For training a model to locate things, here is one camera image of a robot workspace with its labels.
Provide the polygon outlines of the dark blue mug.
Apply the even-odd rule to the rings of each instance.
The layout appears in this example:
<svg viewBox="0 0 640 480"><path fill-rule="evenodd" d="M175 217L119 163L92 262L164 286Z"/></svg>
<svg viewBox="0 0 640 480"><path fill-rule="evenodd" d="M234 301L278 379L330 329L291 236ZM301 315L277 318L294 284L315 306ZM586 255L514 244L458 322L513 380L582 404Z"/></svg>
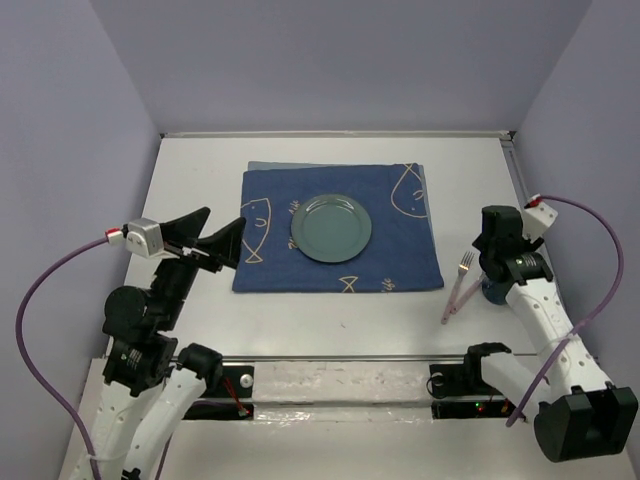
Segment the dark blue mug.
<svg viewBox="0 0 640 480"><path fill-rule="evenodd" d="M498 282L484 276L481 282L481 291L487 301L494 305L505 305L506 295L511 289L512 284L508 281Z"/></svg>

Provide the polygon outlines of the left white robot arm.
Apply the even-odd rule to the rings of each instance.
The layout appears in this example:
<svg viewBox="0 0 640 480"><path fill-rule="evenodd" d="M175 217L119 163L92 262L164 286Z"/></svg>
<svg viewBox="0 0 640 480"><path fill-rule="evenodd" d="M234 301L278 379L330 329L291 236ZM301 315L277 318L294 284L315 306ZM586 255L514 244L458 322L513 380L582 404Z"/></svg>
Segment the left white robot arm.
<svg viewBox="0 0 640 480"><path fill-rule="evenodd" d="M101 396L74 479L146 479L178 423L200 395L221 383L223 357L169 337L200 271L237 267L246 220L208 237L210 210L159 223L130 221L106 233L109 244L160 262L146 287L121 286L104 305L103 332L112 344Z"/></svg>

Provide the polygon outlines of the teal ceramic plate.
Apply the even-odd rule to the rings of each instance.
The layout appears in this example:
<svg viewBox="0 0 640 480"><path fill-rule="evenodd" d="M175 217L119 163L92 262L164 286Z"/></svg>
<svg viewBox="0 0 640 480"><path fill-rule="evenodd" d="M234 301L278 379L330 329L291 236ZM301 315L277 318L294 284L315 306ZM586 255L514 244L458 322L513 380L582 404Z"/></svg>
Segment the teal ceramic plate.
<svg viewBox="0 0 640 480"><path fill-rule="evenodd" d="M367 210L343 194L315 196L302 204L291 220L291 238L311 260L339 264L360 255L372 236Z"/></svg>

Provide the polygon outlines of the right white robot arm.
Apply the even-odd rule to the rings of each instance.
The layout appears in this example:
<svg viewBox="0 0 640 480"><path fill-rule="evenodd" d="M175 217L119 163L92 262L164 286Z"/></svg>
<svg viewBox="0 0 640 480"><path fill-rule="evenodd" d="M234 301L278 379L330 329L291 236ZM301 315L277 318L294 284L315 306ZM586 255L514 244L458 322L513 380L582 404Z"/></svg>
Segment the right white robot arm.
<svg viewBox="0 0 640 480"><path fill-rule="evenodd" d="M553 272L540 254L557 218L548 197L523 209L486 206L473 247L484 297L521 322L541 363L532 373L500 342L472 345L459 363L433 364L426 382L437 419L504 418L533 427L551 462L616 455L624 450L639 401L618 387L582 342L584 321L566 313Z"/></svg>

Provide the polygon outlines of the blue embroidered cloth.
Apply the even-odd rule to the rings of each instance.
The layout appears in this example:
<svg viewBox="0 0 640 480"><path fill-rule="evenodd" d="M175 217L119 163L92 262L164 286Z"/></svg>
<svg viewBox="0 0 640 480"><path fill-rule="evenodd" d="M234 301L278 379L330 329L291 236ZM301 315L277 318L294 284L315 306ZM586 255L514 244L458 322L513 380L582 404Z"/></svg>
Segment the blue embroidered cloth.
<svg viewBox="0 0 640 480"><path fill-rule="evenodd" d="M421 165L244 173L236 293L401 293L443 287Z"/></svg>

